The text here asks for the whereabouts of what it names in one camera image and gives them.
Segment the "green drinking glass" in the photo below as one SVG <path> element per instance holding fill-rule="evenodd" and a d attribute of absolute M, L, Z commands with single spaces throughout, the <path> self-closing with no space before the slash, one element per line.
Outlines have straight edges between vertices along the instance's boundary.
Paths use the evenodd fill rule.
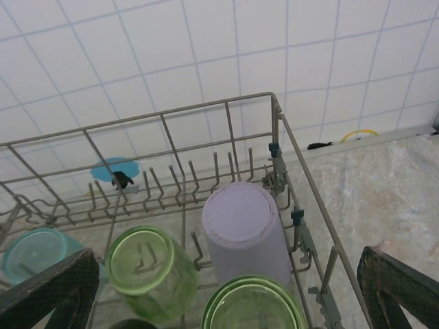
<path fill-rule="evenodd" d="M 275 281 L 263 276 L 235 278 L 209 300 L 202 329 L 305 329 L 298 302 Z"/>
<path fill-rule="evenodd" d="M 158 228 L 131 228 L 105 257 L 108 278 L 129 307 L 152 324 L 183 315 L 198 290 L 198 271 L 185 251 Z"/>

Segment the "dishwasher rack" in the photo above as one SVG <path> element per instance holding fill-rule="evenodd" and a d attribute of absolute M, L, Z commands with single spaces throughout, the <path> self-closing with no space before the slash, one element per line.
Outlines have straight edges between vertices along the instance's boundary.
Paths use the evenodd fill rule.
<path fill-rule="evenodd" d="M 263 132 L 260 134 L 254 134 L 250 136 L 242 136 L 235 137 L 233 131 L 232 124 L 232 116 L 230 115 L 230 104 L 234 102 L 253 100 L 253 99 L 261 99 L 261 98 L 270 98 L 270 107 L 271 107 L 271 126 L 272 129 L 270 132 Z M 214 142 L 214 143 L 204 143 L 199 145 L 193 145 L 190 147 L 176 148 L 174 144 L 174 140 L 171 136 L 171 131 L 167 124 L 167 116 L 170 114 L 175 114 L 181 112 L 182 114 L 187 111 L 194 109 L 206 109 L 209 110 L 208 107 L 211 106 L 223 106 L 226 112 L 227 123 L 228 123 L 228 131 L 229 131 L 229 139 Z M 90 131 L 106 128 L 112 129 L 112 127 L 116 127 L 118 125 L 128 124 L 136 121 L 141 121 L 143 119 L 148 118 L 157 118 L 164 129 L 164 133 L 167 137 L 167 141 L 170 145 L 169 151 L 162 151 L 155 154 L 143 154 L 141 156 L 123 159 L 117 162 L 108 163 L 102 155 L 102 152 L 99 150 L 95 141 L 93 141 Z M 313 196 L 316 199 L 317 205 L 322 213 L 324 222 L 326 223 L 326 227 L 329 230 L 333 241 L 333 247 L 331 249 L 331 253 L 329 256 L 329 261 L 327 264 L 327 268 L 324 270 L 320 260 L 318 258 L 316 247 L 313 242 L 312 235 L 307 227 L 306 221 L 303 218 L 304 212 L 300 208 L 298 198 L 294 191 L 294 187 L 290 177 L 288 176 L 287 168 L 285 166 L 285 162 L 283 160 L 283 155 L 281 148 L 279 146 L 279 123 L 283 125 L 283 129 L 288 135 L 289 142 L 292 144 L 294 151 L 298 157 L 298 161 L 302 167 L 302 170 L 306 176 L 309 186 L 311 187 Z M 20 153 L 16 150 L 16 145 L 20 145 L 23 143 L 29 142 L 45 142 L 50 138 L 55 137 L 70 137 L 74 134 L 82 134 L 90 146 L 93 148 L 94 152 L 101 160 L 101 164 L 95 164 L 91 166 L 83 166 L 76 167 L 72 169 L 65 169 L 63 171 L 54 171 L 50 173 L 39 174 L 32 166 L 20 155 Z M 247 166 L 244 169 L 242 164 L 239 164 L 238 156 L 237 156 L 237 143 L 245 142 L 253 138 L 261 138 L 266 137 L 269 138 L 271 143 L 268 145 L 267 155 L 271 154 L 269 161 L 263 164 L 262 166 L 256 167 L 254 164 L 256 161 L 253 159 L 252 148 L 249 148 L 248 151 L 248 169 Z M 184 151 L 202 149 L 207 147 L 214 147 L 216 145 L 230 145 L 232 152 L 228 152 L 228 165 L 229 172 L 220 174 L 220 168 L 218 165 L 218 157 L 216 153 L 213 153 L 213 162 L 215 164 L 215 168 L 212 168 L 215 171 L 215 175 L 208 175 L 206 177 L 201 177 L 199 173 L 195 172 L 194 164 L 189 161 L 190 173 L 186 173 L 183 169 L 182 162 L 180 161 L 180 154 Z M 316 294 L 316 300 L 321 304 L 321 312 L 325 316 L 325 326 L 327 328 L 343 328 L 342 322 L 340 319 L 340 314 L 337 309 L 337 305 L 332 296 L 331 290 L 329 289 L 329 282 L 331 280 L 331 275 L 333 273 L 333 269 L 335 266 L 335 262 L 340 257 L 342 261 L 343 267 L 346 271 L 348 279 L 352 285 L 352 288 L 355 292 L 355 295 L 358 299 L 359 305 L 363 311 L 363 314 L 366 318 L 366 321 L 369 327 L 372 327 L 370 318 L 368 316 L 366 305 L 364 304 L 363 296 L 361 294 L 360 287 L 358 285 L 357 278 L 355 276 L 355 272 L 349 263 L 346 252 L 344 251 L 343 245 L 339 239 L 337 232 L 335 231 L 332 220 L 328 214 L 328 211 L 324 205 L 324 202 L 318 192 L 318 188 L 316 183 L 314 182 L 311 173 L 308 169 L 308 166 L 303 158 L 303 155 L 299 149 L 298 143 L 294 138 L 294 134 L 292 132 L 285 115 L 282 113 L 279 102 L 274 93 L 259 93 L 253 95 L 246 95 L 242 97 L 233 97 L 228 99 L 222 99 L 219 101 L 212 101 L 208 103 L 200 103 L 193 106 L 186 106 L 182 108 L 176 108 L 173 110 L 166 110 L 162 112 L 155 112 L 151 114 L 145 114 L 137 117 L 131 117 L 127 119 L 120 119 L 116 121 L 111 121 L 107 123 L 101 123 L 98 125 L 91 125 L 88 127 L 81 127 L 73 130 L 67 130 L 54 134 L 47 134 L 44 136 L 37 136 L 35 138 L 26 138 L 19 141 L 12 141 L 9 143 L 0 144 L 0 149 L 8 149 L 15 158 L 23 164 L 31 173 L 31 176 L 27 176 L 24 178 L 16 178 L 13 180 L 7 180 L 0 182 L 0 185 L 8 192 L 14 201 L 16 202 L 16 206 L 3 214 L 3 216 L 7 216 L 7 221 L 2 226 L 0 231 L 0 249 L 4 250 L 6 246 L 4 245 L 5 239 L 13 234 L 17 234 L 21 231 L 26 231 L 36 227 L 50 227 L 59 229 L 62 231 L 71 231 L 71 230 L 79 230 L 84 228 L 92 228 L 95 226 L 110 226 L 110 232 L 108 238 L 106 239 L 105 251 L 108 250 L 113 234 L 113 229 L 116 223 L 122 223 L 126 221 L 136 221 L 138 219 L 144 219 L 148 217 L 155 217 L 159 215 L 169 215 L 175 213 L 181 213 L 181 228 L 182 228 L 182 236 L 181 236 L 181 245 L 183 248 L 186 248 L 186 216 L 187 211 L 194 209 L 201 209 L 203 203 L 207 200 L 207 197 L 221 184 L 224 183 L 224 180 L 227 182 L 235 182 L 245 180 L 247 182 L 254 182 L 258 184 L 262 184 L 264 188 L 269 190 L 271 194 L 278 201 L 278 197 L 283 195 L 284 198 L 287 198 L 286 206 L 279 206 L 279 210 L 285 210 L 291 208 L 291 218 L 289 221 L 291 225 L 284 224 L 284 233 L 285 233 L 285 242 L 287 243 L 287 248 L 289 250 L 290 260 L 292 263 L 292 274 L 294 275 L 295 282 L 297 284 L 298 292 L 300 295 L 300 299 L 302 301 L 303 310 L 305 316 L 307 318 L 308 324 L 310 328 L 315 328 L 313 326 L 313 320 L 311 318 L 309 307 L 307 305 L 307 301 L 305 299 L 305 290 L 303 289 L 302 284 L 300 283 L 299 273 L 308 271 L 312 266 L 315 266 L 320 277 L 321 285 L 319 287 L 314 287 L 309 290 L 309 293 Z M 81 197 L 75 200 L 66 200 L 63 199 L 55 190 L 52 189 L 50 183 L 46 181 L 46 177 L 62 175 L 66 173 L 72 173 L 76 171 L 83 171 L 87 169 L 92 169 L 94 167 L 105 167 L 110 173 L 110 165 L 127 162 L 127 161 L 138 161 L 144 159 L 151 159 L 158 156 L 170 155 L 174 157 L 174 160 L 177 163 L 178 173 L 174 171 L 174 167 L 172 165 L 169 166 L 169 173 L 171 178 L 171 183 L 162 183 L 158 179 L 156 172 L 153 168 L 149 169 L 149 174 L 144 171 L 143 172 L 143 181 L 145 184 L 145 188 L 142 188 L 139 191 L 145 193 L 144 199 L 132 199 L 127 196 L 126 190 L 120 189 L 120 184 L 117 180 L 117 186 L 119 187 L 116 193 L 112 195 L 105 193 L 101 185 L 97 180 L 93 183 L 96 186 L 99 193 L 96 193 L 93 190 L 93 185 L 91 183 L 88 184 L 89 194 L 87 197 Z M 258 180 L 256 177 L 256 172 L 262 172 L 262 179 Z M 54 203 L 50 203 L 44 199 L 34 199 L 30 200 L 25 195 L 16 194 L 10 187 L 8 187 L 11 183 L 23 182 L 26 180 L 38 180 L 47 191 L 53 196 Z M 175 189 L 175 194 L 166 195 L 165 188 L 172 187 Z M 88 208 L 84 209 L 84 206 L 77 207 L 78 205 L 87 204 Z M 14 222 L 21 220 L 31 225 L 19 229 L 13 229 Z M 293 230 L 293 241 L 290 243 L 289 238 L 287 236 L 287 231 Z M 212 264 L 210 261 L 204 260 L 204 252 L 200 247 L 198 237 L 195 232 L 192 232 L 191 238 L 193 239 L 195 248 L 198 251 L 198 257 L 196 257 L 193 261 L 195 266 L 199 271 L 203 271 L 207 267 L 211 267 Z M 307 260 L 307 266 L 299 269 L 296 261 L 293 258 L 294 253 L 303 253 L 303 259 Z M 8 287 L 8 283 L 4 281 L 0 281 L 0 284 L 4 287 Z M 200 289 L 215 287 L 215 284 L 207 284 L 201 286 Z M 101 303 L 109 304 L 114 302 L 104 301 Z M 88 322 L 88 326 L 91 327 L 93 322 L 93 315 L 95 312 L 95 308 L 99 302 L 95 302 L 92 311 L 90 314 L 90 319 Z M 185 323 L 185 317 L 183 316 L 180 320 L 180 328 L 188 328 Z"/>

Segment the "upside-down cup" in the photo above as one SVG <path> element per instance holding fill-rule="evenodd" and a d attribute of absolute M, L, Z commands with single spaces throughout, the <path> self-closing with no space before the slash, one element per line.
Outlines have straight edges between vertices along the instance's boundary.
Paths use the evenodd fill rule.
<path fill-rule="evenodd" d="M 202 223 L 219 284 L 254 274 L 290 286 L 282 223 L 264 188 L 238 182 L 217 189 L 203 207 Z"/>

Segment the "wall tile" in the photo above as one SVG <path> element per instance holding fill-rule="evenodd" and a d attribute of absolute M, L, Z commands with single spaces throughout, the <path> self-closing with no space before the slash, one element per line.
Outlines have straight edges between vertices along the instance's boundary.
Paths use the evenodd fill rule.
<path fill-rule="evenodd" d="M 123 129 L 112 130 L 107 134 L 92 132 L 90 136 L 105 159 L 135 156 L 130 139 Z"/>
<path fill-rule="evenodd" d="M 56 94 L 56 90 L 23 39 L 0 43 L 0 71 L 20 101 Z"/>
<path fill-rule="evenodd" d="M 406 106 L 439 99 L 439 69 L 416 73 L 407 96 Z"/>
<path fill-rule="evenodd" d="M 61 97 L 37 101 L 25 106 L 43 134 L 77 128 L 75 118 Z"/>
<path fill-rule="evenodd" d="M 378 31 L 384 19 L 387 1 L 341 1 L 337 36 Z"/>
<path fill-rule="evenodd" d="M 244 121 L 245 134 L 239 133 L 239 121 L 233 121 L 235 136 L 250 136 L 272 131 L 271 99 L 264 97 L 255 101 L 242 102 L 242 119 Z"/>
<path fill-rule="evenodd" d="M 420 57 L 418 69 L 428 69 L 439 66 L 439 20 L 433 23 L 430 35 L 425 43 L 423 53 Z"/>
<path fill-rule="evenodd" d="M 75 30 L 103 82 L 139 74 L 117 16 L 78 24 Z"/>
<path fill-rule="evenodd" d="M 285 90 L 284 49 L 241 56 L 239 70 L 242 95 L 265 91 L 282 93 Z"/>
<path fill-rule="evenodd" d="M 189 0 L 184 3 L 197 61 L 235 55 L 233 2 Z"/>
<path fill-rule="evenodd" d="M 434 115 L 438 110 L 438 105 L 438 103 L 431 103 L 414 106 L 412 108 L 405 108 L 401 115 L 398 128 L 405 129 L 426 125 L 426 123 L 429 123 L 434 118 Z"/>
<path fill-rule="evenodd" d="M 126 131 L 138 155 L 169 151 L 161 129 L 161 121 L 154 117 L 125 125 Z"/>
<path fill-rule="evenodd" d="M 20 171 L 18 166 L 16 166 L 15 163 L 11 162 L 10 159 L 0 159 L 0 168 L 1 181 L 21 178 L 29 174 L 29 171 Z"/>
<path fill-rule="evenodd" d="M 285 46 L 285 1 L 236 1 L 239 53 Z"/>
<path fill-rule="evenodd" d="M 61 92 L 98 83 L 70 27 L 30 36 L 29 42 Z"/>
<path fill-rule="evenodd" d="M 106 84 L 105 88 L 121 118 L 154 111 L 142 77 Z"/>
<path fill-rule="evenodd" d="M 15 141 L 40 135 L 37 127 L 21 107 L 1 111 L 0 115 L 0 141 Z"/>
<path fill-rule="evenodd" d="M 428 27 L 429 23 L 423 23 L 384 31 L 379 41 L 371 78 L 412 72 Z"/>
<path fill-rule="evenodd" d="M 336 42 L 331 86 L 367 81 L 377 37 L 378 33 Z"/>
<path fill-rule="evenodd" d="M 239 96 L 236 58 L 199 64 L 198 70 L 205 101 Z"/>
<path fill-rule="evenodd" d="M 330 89 L 325 123 L 359 117 L 365 92 L 366 84 Z"/>
<path fill-rule="evenodd" d="M 323 119 L 325 90 L 302 91 L 287 96 L 286 117 L 292 129 L 320 125 Z"/>
<path fill-rule="evenodd" d="M 410 75 L 404 75 L 369 83 L 363 115 L 396 110 L 402 107 L 410 79 Z"/>
<path fill-rule="evenodd" d="M 333 39 L 337 1 L 290 1 L 288 44 Z"/>
<path fill-rule="evenodd" d="M 66 168 L 94 165 L 99 158 L 83 134 L 75 134 L 69 143 L 49 143 Z"/>
<path fill-rule="evenodd" d="M 288 91 L 326 88 L 332 42 L 294 47 L 288 51 Z"/>
<path fill-rule="evenodd" d="M 25 161 L 32 167 L 37 173 L 50 173 L 51 171 L 63 170 L 61 162 L 56 157 L 55 153 L 49 148 L 40 149 L 36 152 L 26 152 L 31 148 L 28 145 L 17 145 L 15 150 L 25 159 Z"/>
<path fill-rule="evenodd" d="M 195 146 L 211 141 L 203 108 L 191 110 L 184 114 L 167 115 L 165 118 L 172 140 L 177 148 Z M 190 127 L 196 129 L 196 134 L 187 133 L 187 129 L 190 129 Z"/>
<path fill-rule="evenodd" d="M 438 0 L 422 2 L 416 0 L 392 1 L 384 27 L 398 26 L 433 18 L 438 4 Z"/>
<path fill-rule="evenodd" d="M 5 0 L 3 4 L 23 33 L 67 23 L 56 0 Z"/>
<path fill-rule="evenodd" d="M 115 12 L 111 0 L 59 0 L 71 22 Z"/>
<path fill-rule="evenodd" d="M 400 111 L 377 114 L 361 119 L 360 129 L 371 129 L 378 134 L 394 132 L 398 122 Z"/>
<path fill-rule="evenodd" d="M 65 99 L 83 127 L 117 119 L 102 87 L 71 93 Z"/>
<path fill-rule="evenodd" d="M 0 7 L 0 24 L 1 39 L 7 38 L 8 36 L 16 36 L 20 33 L 3 7 Z"/>
<path fill-rule="evenodd" d="M 343 137 L 350 132 L 357 130 L 358 120 L 350 120 L 339 123 L 329 123 L 322 128 L 321 143 L 333 142 L 339 143 Z M 349 141 L 355 140 L 355 135 L 349 138 Z"/>
<path fill-rule="evenodd" d="M 17 105 L 18 102 L 8 87 L 0 80 L 0 108 Z"/>
<path fill-rule="evenodd" d="M 147 83 L 158 111 L 202 103 L 195 66 L 148 75 Z"/>
<path fill-rule="evenodd" d="M 189 36 L 179 1 L 164 2 L 126 12 L 122 14 L 122 19 L 143 72 L 193 62 Z"/>

